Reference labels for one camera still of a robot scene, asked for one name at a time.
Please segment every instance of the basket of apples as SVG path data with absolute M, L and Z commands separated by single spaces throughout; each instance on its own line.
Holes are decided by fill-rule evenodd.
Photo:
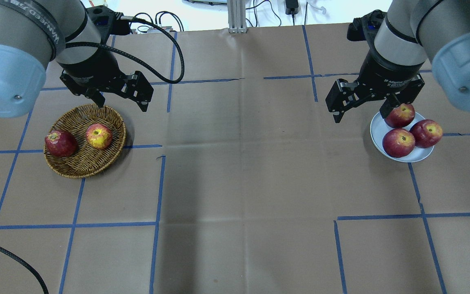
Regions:
M 109 106 L 78 106 L 62 115 L 44 138 L 48 166 L 59 175 L 83 178 L 103 171 L 119 156 L 126 125 Z
M 371 139 L 385 156 L 399 162 L 425 159 L 442 139 L 442 127 L 425 119 L 411 104 L 402 104 L 383 119 L 378 112 L 371 120 Z

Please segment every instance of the robotic arm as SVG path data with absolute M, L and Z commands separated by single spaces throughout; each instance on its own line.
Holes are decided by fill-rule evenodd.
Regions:
M 338 79 L 326 97 L 336 123 L 367 101 L 386 99 L 384 118 L 412 103 L 425 84 L 418 72 L 427 58 L 451 104 L 470 111 L 470 1 L 393 0 L 387 13 L 355 18 L 347 39 L 366 40 L 369 52 L 358 78 Z
M 128 35 L 134 20 L 104 6 L 86 9 L 80 0 L 0 0 L 0 117 L 17 117 L 32 109 L 54 59 L 64 69 L 61 80 L 74 95 L 102 107 L 101 92 L 115 93 L 146 111 L 153 94 L 150 83 L 140 71 L 124 74 L 104 48 L 110 34 Z M 182 73 L 177 80 L 161 76 L 166 82 L 182 79 L 182 53 L 177 49 Z

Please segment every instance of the white floor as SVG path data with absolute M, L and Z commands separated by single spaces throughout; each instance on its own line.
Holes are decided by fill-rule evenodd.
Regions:
M 90 0 L 82 0 L 86 7 L 90 7 Z M 125 15 L 135 15 L 144 12 L 155 17 L 159 11 L 170 11 L 181 18 L 184 30 L 212 30 L 228 27 L 227 5 L 209 5 L 201 2 L 190 3 L 185 0 L 91 0 L 93 5 L 102 5 L 104 2 L 114 11 L 123 12 Z M 361 17 L 367 13 L 380 9 L 387 11 L 392 0 L 299 0 L 300 12 L 295 16 L 295 24 L 338 24 L 352 22 L 353 18 Z M 283 26 L 293 25 L 291 15 L 285 13 L 284 0 L 269 0 L 256 8 L 259 27 L 275 27 L 280 24 L 273 14 L 270 5 L 282 20 Z M 252 7 L 253 0 L 246 0 L 246 7 Z M 253 9 L 246 11 L 246 17 L 255 24 Z M 170 15 L 164 15 L 162 24 L 178 28 L 176 21 Z

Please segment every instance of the power adapter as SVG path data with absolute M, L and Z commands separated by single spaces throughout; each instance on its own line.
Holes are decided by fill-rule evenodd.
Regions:
M 285 0 L 286 14 L 295 15 L 299 13 L 299 2 L 298 0 Z

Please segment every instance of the brown woven basket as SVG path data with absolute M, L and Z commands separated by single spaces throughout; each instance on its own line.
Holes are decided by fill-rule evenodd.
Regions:
M 102 123 L 112 130 L 112 143 L 106 149 L 95 149 L 86 141 L 86 130 L 94 123 Z M 119 112 L 109 106 L 99 108 L 95 104 L 78 106 L 63 114 L 52 128 L 71 132 L 79 145 L 69 157 L 52 156 L 43 147 L 48 166 L 67 178 L 83 178 L 96 175 L 109 167 L 119 156 L 126 142 L 126 125 Z

